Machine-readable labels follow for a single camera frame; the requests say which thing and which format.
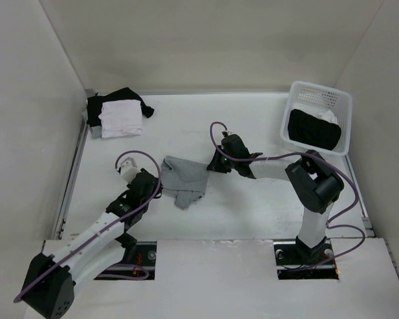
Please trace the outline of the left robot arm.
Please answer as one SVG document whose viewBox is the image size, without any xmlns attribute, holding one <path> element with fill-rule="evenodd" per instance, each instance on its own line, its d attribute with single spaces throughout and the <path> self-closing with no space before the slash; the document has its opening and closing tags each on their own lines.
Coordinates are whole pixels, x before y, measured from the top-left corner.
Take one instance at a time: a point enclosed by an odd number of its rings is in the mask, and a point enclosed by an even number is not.
<svg viewBox="0 0 399 319">
<path fill-rule="evenodd" d="M 128 230 L 161 191 L 160 179 L 141 169 L 85 232 L 60 250 L 39 253 L 31 260 L 17 300 L 42 318 L 62 318 L 84 284 L 101 277 L 115 264 L 129 265 L 137 240 Z"/>
</svg>

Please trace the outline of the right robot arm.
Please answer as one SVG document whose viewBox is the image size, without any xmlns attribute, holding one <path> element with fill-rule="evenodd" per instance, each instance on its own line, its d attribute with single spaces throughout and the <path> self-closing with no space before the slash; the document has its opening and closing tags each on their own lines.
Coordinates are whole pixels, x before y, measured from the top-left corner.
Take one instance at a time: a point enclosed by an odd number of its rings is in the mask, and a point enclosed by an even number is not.
<svg viewBox="0 0 399 319">
<path fill-rule="evenodd" d="M 224 131 L 222 135 L 207 170 L 218 173 L 235 170 L 249 179 L 288 181 L 304 208 L 301 229 L 295 239 L 295 255 L 303 263 L 313 262 L 327 238 L 329 213 L 344 189 L 337 172 L 325 165 L 315 150 L 306 151 L 297 161 L 258 161 L 261 154 L 251 154 L 237 134 Z"/>
</svg>

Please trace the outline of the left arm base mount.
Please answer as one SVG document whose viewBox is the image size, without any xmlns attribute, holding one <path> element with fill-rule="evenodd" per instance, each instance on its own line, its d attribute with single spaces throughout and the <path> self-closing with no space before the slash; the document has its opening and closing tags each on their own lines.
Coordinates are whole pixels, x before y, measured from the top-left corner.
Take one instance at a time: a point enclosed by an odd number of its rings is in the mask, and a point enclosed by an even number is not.
<svg viewBox="0 0 399 319">
<path fill-rule="evenodd" d="M 123 259 L 108 267 L 96 280 L 154 280 L 156 274 L 157 242 L 138 242 Z"/>
</svg>

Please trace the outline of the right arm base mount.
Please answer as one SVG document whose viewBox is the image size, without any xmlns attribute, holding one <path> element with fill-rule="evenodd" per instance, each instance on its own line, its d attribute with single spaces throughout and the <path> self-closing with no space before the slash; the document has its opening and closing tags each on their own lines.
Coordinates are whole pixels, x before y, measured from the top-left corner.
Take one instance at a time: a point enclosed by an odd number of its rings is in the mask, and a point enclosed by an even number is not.
<svg viewBox="0 0 399 319">
<path fill-rule="evenodd" d="M 295 241 L 275 241 L 273 248 L 279 280 L 338 280 L 336 262 L 328 261 L 334 255 L 329 239 L 311 256 Z"/>
</svg>

